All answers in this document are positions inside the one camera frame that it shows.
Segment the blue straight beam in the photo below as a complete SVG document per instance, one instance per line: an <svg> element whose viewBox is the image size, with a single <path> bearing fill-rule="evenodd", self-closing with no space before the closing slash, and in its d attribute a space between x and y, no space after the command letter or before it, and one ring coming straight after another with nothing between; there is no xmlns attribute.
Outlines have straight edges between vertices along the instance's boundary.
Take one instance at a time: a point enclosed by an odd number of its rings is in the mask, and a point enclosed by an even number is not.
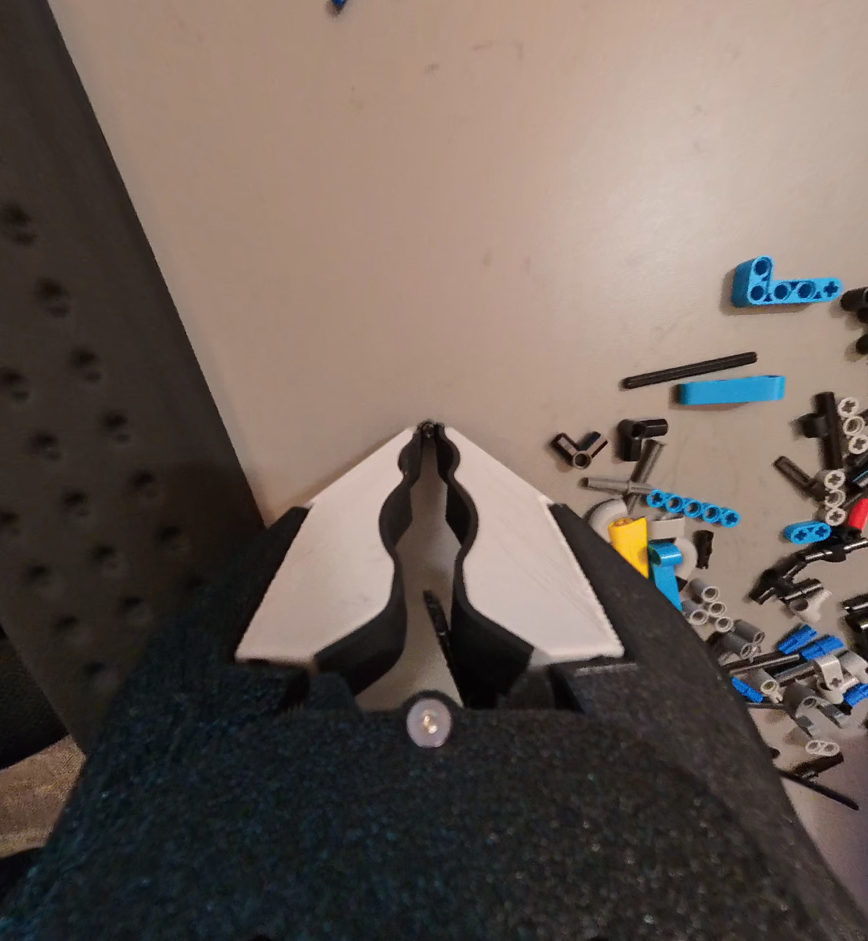
<svg viewBox="0 0 868 941"><path fill-rule="evenodd" d="M681 406L728 406L781 401L786 378L780 374L759 374L729 379L690 381L675 389Z"/></svg>

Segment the blue L-shaped beam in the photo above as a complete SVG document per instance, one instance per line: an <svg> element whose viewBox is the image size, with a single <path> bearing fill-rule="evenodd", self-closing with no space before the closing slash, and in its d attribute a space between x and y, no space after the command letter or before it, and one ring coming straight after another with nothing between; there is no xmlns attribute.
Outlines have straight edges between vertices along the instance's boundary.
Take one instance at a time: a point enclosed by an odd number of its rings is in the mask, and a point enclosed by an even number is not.
<svg viewBox="0 0 868 941"><path fill-rule="evenodd" d="M735 268L730 303L737 309L802 307L831 303L842 293L843 284L838 278L783 279L775 275L771 257L758 256Z"/></svg>

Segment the grey desk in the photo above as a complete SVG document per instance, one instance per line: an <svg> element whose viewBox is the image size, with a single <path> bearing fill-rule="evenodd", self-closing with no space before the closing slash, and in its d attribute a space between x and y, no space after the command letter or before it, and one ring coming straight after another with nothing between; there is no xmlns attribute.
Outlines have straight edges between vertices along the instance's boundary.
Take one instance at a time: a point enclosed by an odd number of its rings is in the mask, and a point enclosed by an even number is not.
<svg viewBox="0 0 868 941"><path fill-rule="evenodd" d="M771 463L814 471L824 374L868 396L858 331L726 279L868 283L868 2L52 7L265 520L428 417L581 512L547 441L660 414L660 486L770 490L716 535L729 604L808 518ZM759 374L781 401L675 400Z"/></svg>

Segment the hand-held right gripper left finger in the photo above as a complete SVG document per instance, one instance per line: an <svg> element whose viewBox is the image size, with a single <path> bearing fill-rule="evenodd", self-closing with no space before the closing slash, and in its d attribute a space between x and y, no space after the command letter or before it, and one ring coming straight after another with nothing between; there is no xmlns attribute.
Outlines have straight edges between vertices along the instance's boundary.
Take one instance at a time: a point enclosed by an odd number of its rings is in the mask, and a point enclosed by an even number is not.
<svg viewBox="0 0 868 941"><path fill-rule="evenodd" d="M407 603L396 546L423 437L408 428L316 494L236 649L240 664L340 676L352 693L397 663Z"/></svg>

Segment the pile of small brick parts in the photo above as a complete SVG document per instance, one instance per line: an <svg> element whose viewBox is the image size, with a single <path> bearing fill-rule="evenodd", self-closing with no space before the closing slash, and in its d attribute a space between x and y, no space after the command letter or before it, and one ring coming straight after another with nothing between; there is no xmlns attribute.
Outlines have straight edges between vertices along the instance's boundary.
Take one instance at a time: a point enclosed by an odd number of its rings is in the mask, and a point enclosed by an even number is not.
<svg viewBox="0 0 868 941"><path fill-rule="evenodd" d="M837 299L860 327L856 361L868 364L868 286ZM791 625L771 639L719 600L710 575L714 535L761 522L770 490L731 508L723 501L660 487L652 479L668 419L623 416L615 424L616 458L633 463L627 480L583 477L580 487L606 495L587 516L591 528L655 582L697 629L707 629L712 655L749 710L792 723L804 761L780 775L843 806L850 798L820 784L844 761L834 732L868 732L868 404L842 396L831 375L792 419L796 439L817 442L820 465L807 473L781 454L772 471L814 509L810 520L781 520L783 556L757 574L746 604L775 604Z"/></svg>

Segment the long black axle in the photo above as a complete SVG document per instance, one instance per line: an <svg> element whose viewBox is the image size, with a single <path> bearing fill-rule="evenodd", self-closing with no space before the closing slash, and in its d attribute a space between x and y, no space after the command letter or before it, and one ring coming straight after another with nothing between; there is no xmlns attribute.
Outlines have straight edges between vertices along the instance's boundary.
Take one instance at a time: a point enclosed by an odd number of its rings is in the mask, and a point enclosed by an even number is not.
<svg viewBox="0 0 868 941"><path fill-rule="evenodd" d="M620 379L618 388L621 391L634 391L665 383L676 383L683 379L754 365L757 363L757 359L756 352L748 351L720 358L680 364L660 370L640 372Z"/></svg>

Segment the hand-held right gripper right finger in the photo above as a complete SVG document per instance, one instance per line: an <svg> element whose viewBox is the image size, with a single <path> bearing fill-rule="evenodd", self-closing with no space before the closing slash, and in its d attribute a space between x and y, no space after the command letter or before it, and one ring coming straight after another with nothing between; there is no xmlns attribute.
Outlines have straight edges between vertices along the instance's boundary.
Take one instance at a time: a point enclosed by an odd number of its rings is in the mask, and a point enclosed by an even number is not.
<svg viewBox="0 0 868 941"><path fill-rule="evenodd" d="M623 643L555 517L561 509L462 433L432 428L458 543L448 644L464 704L494 708L523 678L623 659Z"/></svg>

